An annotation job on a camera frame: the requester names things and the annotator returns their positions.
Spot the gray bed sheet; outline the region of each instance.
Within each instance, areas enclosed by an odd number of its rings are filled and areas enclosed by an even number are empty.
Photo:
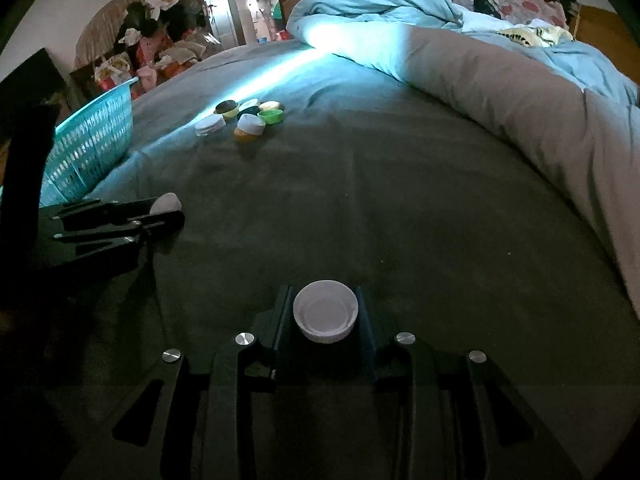
[[[83,414],[82,435],[163,349],[213,349],[280,284],[327,278],[369,285],[439,350],[484,349],[592,478],[640,412],[638,320],[594,233],[478,124],[309,51],[236,48],[134,102],[129,157],[91,196],[173,191],[186,224],[152,248],[150,296],[131,275],[114,280],[120,300],[98,300],[84,393],[59,409]],[[283,103],[284,122],[246,145],[233,123],[197,137],[188,123],[239,88]],[[362,478],[375,478],[367,467]]]

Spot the blanket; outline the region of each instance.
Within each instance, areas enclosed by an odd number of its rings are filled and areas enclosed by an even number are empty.
[[[474,14],[447,0],[302,0],[287,29],[514,144],[593,228],[640,316],[638,86],[587,45],[522,47]]]

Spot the basket rim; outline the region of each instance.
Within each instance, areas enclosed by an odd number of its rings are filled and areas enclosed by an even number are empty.
[[[85,104],[82,108],[80,108],[79,110],[76,110],[74,113],[72,113],[71,115],[69,115],[69,117],[67,117],[64,121],[62,121],[58,126],[56,126],[56,135],[60,132],[60,130],[64,130],[64,128],[66,128],[66,126],[71,123],[76,117],[78,117],[79,115],[81,115],[84,111],[88,110],[89,108],[97,105],[98,103],[101,103],[102,101],[104,101],[105,99],[107,99],[111,93],[116,93],[116,91],[121,91],[122,87],[124,85],[126,86],[131,86],[133,85],[133,83],[135,83],[136,81],[138,81],[138,76],[134,76],[131,79],[120,83],[117,86],[114,86],[112,89],[107,90],[104,94],[99,95],[97,98],[95,98],[93,101],[89,101],[87,104]]]

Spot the door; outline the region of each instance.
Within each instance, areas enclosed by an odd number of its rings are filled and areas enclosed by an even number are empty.
[[[204,0],[213,35],[223,49],[244,44],[236,0]]]

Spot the blue plastic basket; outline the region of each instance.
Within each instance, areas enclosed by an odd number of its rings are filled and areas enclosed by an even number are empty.
[[[133,117],[129,86],[137,77],[105,92],[56,127],[40,189],[40,205],[82,198],[127,151]]]

